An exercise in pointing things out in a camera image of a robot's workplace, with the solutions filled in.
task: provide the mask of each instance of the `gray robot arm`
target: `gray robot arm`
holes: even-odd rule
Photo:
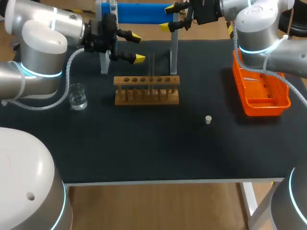
[[[277,37],[282,12],[293,7],[294,0],[190,0],[175,3],[166,13],[188,9],[187,17],[169,23],[171,32],[191,27],[192,15],[198,24],[214,22],[218,17],[236,21],[238,45],[244,65],[252,69],[288,73],[307,78],[307,40],[284,40]]]
[[[0,63],[0,100],[53,96],[65,62],[67,46],[84,45],[86,52],[111,51],[110,59],[131,64],[145,57],[117,50],[117,36],[139,43],[131,31],[117,28],[113,14],[84,23],[80,15],[30,0],[9,0],[5,29],[21,41],[21,63]]]

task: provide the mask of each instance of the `orange basket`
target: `orange basket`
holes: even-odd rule
[[[248,116],[278,116],[291,106],[289,87],[285,83],[273,76],[241,69],[235,52],[233,54],[236,86]]]

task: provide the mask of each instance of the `white spiral cable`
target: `white spiral cable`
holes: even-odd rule
[[[70,58],[68,59],[68,62],[67,62],[67,66],[66,66],[66,83],[65,83],[65,91],[64,91],[64,94],[63,96],[55,103],[51,104],[51,105],[48,105],[48,106],[44,106],[44,107],[32,107],[32,106],[28,106],[26,104],[23,104],[23,103],[20,103],[18,101],[9,101],[10,103],[13,103],[19,107],[22,107],[24,109],[28,109],[28,110],[35,110],[35,111],[41,111],[41,110],[47,110],[47,109],[51,109],[59,104],[61,104],[65,98],[67,97],[68,95],[68,92],[69,92],[69,85],[70,85],[70,70],[71,70],[71,62],[72,60],[75,58],[75,56],[77,56],[77,54],[81,53],[84,51],[84,48],[81,48],[81,49],[78,49],[76,50],[71,56]]]
[[[301,100],[301,102],[304,104],[304,106],[307,108],[307,100],[303,97],[303,95],[296,89],[296,87],[291,84],[288,80],[286,80],[285,78],[283,78],[282,76],[280,76],[279,74],[277,74],[276,72],[272,72],[269,70],[263,70],[263,69],[251,69],[246,67],[245,65],[242,64],[242,62],[240,61],[239,58],[239,53],[238,53],[238,44],[237,44],[237,31],[236,31],[236,22],[233,21],[233,27],[234,27],[234,44],[235,44],[235,53],[236,53],[236,60],[239,63],[239,66],[244,69],[247,70],[249,72],[255,72],[255,73],[263,73],[266,75],[270,75],[270,76],[274,76],[276,78],[278,78],[279,80],[281,80],[283,83],[287,84],[289,86],[289,88],[298,96],[298,98]]]

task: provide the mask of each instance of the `black tabletop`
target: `black tabletop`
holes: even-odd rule
[[[155,75],[169,74],[170,42],[119,47],[155,53]],[[178,48],[180,105],[114,106],[113,77],[148,75],[148,63],[113,62],[109,75],[101,75],[99,55],[82,53],[72,63],[71,81],[86,87],[84,111],[71,110],[68,99],[41,112],[9,104],[0,107],[0,126],[39,138],[65,183],[280,178],[307,159],[307,109],[292,92],[282,116],[248,117],[232,74],[231,40],[179,41]],[[299,78],[288,79],[307,96]],[[61,94],[23,102],[48,104]]]

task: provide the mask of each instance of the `small white cap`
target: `small white cap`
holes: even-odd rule
[[[210,124],[212,121],[212,117],[211,116],[206,116],[206,124]]]

